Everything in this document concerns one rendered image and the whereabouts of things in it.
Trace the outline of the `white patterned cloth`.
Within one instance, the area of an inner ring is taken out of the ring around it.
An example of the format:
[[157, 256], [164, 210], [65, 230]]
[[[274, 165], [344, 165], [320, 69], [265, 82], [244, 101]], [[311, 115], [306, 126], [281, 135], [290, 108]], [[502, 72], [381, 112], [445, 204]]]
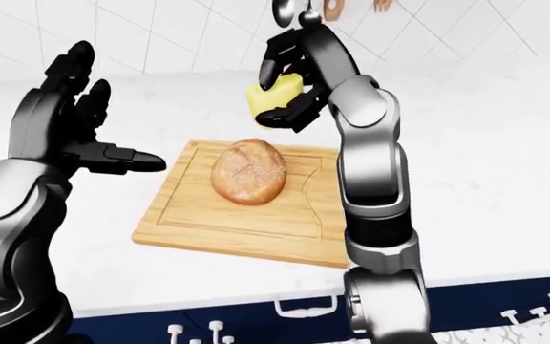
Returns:
[[438, 344], [550, 344], [550, 322], [433, 334]]

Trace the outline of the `yellow cheese wedge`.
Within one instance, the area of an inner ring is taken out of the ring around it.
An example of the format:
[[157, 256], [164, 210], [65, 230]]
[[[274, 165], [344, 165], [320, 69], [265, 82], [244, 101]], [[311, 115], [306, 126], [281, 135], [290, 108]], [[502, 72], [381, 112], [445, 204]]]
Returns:
[[298, 74], [281, 75], [274, 85], [263, 91], [260, 85], [246, 88], [246, 101], [253, 117], [274, 108], [284, 108], [292, 99], [303, 92], [303, 79]]

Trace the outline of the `wooden cutting board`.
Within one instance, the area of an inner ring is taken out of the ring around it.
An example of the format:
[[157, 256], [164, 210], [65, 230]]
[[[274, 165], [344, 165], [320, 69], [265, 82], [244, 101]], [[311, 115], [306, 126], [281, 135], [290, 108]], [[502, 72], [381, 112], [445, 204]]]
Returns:
[[345, 268], [337, 151], [278, 145], [287, 165], [285, 188], [271, 203], [239, 205], [210, 182], [212, 165], [229, 145], [186, 143], [132, 234], [134, 243]]

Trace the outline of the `round brown bread slice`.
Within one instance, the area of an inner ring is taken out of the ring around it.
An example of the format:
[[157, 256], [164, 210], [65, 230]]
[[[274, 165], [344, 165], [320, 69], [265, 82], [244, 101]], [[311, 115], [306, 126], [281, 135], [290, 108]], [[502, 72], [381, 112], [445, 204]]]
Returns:
[[286, 184], [286, 162], [264, 140], [239, 140], [218, 157], [211, 184], [218, 194], [242, 205], [270, 203]]

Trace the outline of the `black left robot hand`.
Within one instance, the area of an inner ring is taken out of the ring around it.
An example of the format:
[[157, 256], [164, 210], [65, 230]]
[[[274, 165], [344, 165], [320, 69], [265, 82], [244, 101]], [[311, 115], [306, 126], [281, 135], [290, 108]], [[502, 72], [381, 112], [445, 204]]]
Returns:
[[8, 157], [42, 162], [66, 177], [80, 168], [114, 175], [165, 170], [161, 157], [96, 139], [96, 128], [107, 118], [111, 87], [100, 79], [83, 93], [94, 61], [94, 48], [86, 41], [56, 57], [42, 85], [28, 91], [15, 111]]

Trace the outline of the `hanging wooden utensil with hole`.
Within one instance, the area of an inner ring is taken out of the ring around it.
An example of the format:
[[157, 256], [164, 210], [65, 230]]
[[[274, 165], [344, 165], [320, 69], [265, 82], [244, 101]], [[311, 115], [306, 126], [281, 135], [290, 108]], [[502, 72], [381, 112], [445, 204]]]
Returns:
[[345, 6], [345, 0], [324, 0], [323, 14], [327, 22], [335, 22], [341, 16]]

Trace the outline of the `hanging metal ladle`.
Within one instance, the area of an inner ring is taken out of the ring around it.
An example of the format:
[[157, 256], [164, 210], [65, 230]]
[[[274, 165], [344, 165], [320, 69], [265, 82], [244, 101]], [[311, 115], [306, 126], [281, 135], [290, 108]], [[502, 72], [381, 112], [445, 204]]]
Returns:
[[297, 0], [272, 0], [271, 11], [280, 28], [288, 28], [297, 19]]

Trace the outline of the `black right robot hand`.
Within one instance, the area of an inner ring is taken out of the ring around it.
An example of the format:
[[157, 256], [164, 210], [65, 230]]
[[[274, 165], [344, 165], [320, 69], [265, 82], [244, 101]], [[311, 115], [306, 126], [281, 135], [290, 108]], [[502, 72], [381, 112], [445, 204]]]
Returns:
[[348, 49], [326, 25], [291, 29], [267, 41], [259, 85], [267, 91], [278, 76], [299, 74], [311, 89], [255, 117], [267, 128], [290, 128], [298, 133], [319, 117], [331, 92], [360, 74]]

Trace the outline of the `hanging metal spoon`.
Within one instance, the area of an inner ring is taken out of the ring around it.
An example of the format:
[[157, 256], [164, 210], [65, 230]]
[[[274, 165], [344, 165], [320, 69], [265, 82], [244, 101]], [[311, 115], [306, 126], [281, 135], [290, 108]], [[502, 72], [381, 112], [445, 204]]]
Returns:
[[298, 22], [302, 28], [312, 28], [322, 24], [322, 17], [320, 13], [313, 8], [311, 0], [307, 0], [305, 10], [299, 13]]

